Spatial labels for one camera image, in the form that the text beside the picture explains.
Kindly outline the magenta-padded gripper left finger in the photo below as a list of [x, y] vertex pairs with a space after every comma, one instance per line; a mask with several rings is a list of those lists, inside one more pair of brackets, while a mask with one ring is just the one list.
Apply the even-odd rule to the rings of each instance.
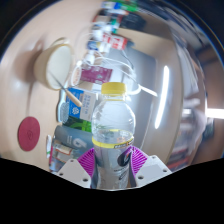
[[94, 169], [94, 149], [91, 148], [78, 159], [69, 159], [56, 175], [83, 188], [90, 188]]

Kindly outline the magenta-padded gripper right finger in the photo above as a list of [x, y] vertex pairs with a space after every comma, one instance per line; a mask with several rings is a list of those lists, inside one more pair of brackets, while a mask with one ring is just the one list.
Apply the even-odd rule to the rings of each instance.
[[156, 155], [148, 156], [132, 147], [129, 173], [132, 187], [143, 187], [170, 174], [170, 169]]

